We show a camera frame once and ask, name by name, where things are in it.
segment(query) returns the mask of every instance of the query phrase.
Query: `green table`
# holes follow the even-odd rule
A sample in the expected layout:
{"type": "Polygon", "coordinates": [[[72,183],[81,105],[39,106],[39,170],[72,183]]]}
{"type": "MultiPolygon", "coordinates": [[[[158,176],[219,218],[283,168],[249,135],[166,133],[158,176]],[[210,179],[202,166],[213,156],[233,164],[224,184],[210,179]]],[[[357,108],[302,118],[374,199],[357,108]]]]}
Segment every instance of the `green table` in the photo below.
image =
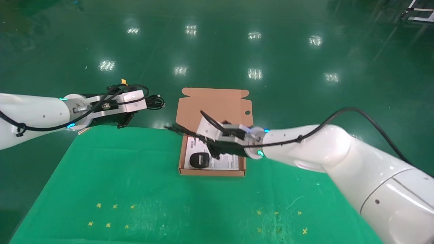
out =
{"type": "Polygon", "coordinates": [[[178,173],[181,136],[78,136],[11,244],[381,243],[325,174],[268,159],[244,178],[178,173]]]}

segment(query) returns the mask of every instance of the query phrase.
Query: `box flap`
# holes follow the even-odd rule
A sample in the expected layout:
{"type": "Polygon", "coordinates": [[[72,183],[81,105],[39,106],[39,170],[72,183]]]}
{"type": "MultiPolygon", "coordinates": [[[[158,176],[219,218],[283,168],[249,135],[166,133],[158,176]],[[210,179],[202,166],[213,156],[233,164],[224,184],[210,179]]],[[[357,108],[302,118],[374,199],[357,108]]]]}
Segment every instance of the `box flap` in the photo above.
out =
{"type": "Polygon", "coordinates": [[[249,94],[248,90],[184,88],[182,93],[190,97],[179,99],[176,123],[196,131],[203,110],[213,119],[232,124],[253,124],[252,102],[241,99],[249,94]]]}
{"type": "Polygon", "coordinates": [[[236,89],[212,89],[212,88],[183,88],[182,93],[186,96],[223,96],[230,98],[243,98],[249,95],[248,90],[236,89]]]}

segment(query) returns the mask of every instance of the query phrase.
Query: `paper sheet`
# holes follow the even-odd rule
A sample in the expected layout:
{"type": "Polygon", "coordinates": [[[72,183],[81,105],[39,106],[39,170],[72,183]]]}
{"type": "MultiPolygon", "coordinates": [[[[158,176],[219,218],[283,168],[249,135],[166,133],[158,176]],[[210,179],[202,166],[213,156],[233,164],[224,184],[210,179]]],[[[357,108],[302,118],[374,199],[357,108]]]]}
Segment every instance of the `paper sheet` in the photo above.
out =
{"type": "MultiPolygon", "coordinates": [[[[187,149],[185,153],[185,163],[184,168],[192,168],[196,169],[195,167],[192,167],[190,165],[190,157],[192,154],[196,152],[206,152],[210,153],[208,150],[208,147],[201,142],[199,139],[196,139],[193,137],[187,138],[187,149]]],[[[230,155],[230,154],[220,154],[220,159],[217,160],[215,158],[212,158],[210,156],[210,164],[207,168],[203,168],[205,170],[207,169],[214,169],[214,170],[238,170],[238,159],[239,156],[237,155],[230,155]]]]}

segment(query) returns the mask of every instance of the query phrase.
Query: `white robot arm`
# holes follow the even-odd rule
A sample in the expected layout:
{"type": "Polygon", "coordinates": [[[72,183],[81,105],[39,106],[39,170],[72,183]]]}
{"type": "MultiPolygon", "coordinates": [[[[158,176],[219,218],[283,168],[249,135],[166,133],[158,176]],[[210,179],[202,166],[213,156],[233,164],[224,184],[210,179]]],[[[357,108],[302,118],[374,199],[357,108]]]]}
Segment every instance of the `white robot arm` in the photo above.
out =
{"type": "MultiPolygon", "coordinates": [[[[384,131],[364,112],[391,144],[384,131]]],[[[182,126],[168,129],[196,136],[213,157],[220,153],[267,157],[330,176],[353,208],[369,223],[385,244],[434,244],[434,179],[377,148],[349,135],[344,129],[321,125],[268,130],[221,124],[202,112],[196,133],[182,126]]]]}
{"type": "Polygon", "coordinates": [[[0,150],[64,129],[82,131],[111,122],[124,128],[137,111],[164,107],[164,100],[149,96],[143,85],[118,84],[107,90],[64,98],[0,93],[0,150]]]}

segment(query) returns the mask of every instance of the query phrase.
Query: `open cardboard box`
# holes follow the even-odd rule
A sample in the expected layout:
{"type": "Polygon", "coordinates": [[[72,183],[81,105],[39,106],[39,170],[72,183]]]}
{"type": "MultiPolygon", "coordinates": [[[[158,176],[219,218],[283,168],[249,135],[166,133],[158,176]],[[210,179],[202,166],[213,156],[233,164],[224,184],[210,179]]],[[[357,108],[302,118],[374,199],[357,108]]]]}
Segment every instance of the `open cardboard box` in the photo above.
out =
{"type": "MultiPolygon", "coordinates": [[[[203,110],[213,119],[232,124],[253,125],[252,102],[242,99],[249,94],[248,90],[184,88],[182,93],[188,97],[180,98],[176,123],[196,132],[201,122],[203,110]]],[[[238,170],[201,170],[184,168],[187,136],[182,138],[179,173],[181,175],[238,176],[246,174],[246,158],[239,158],[238,170]]]]}

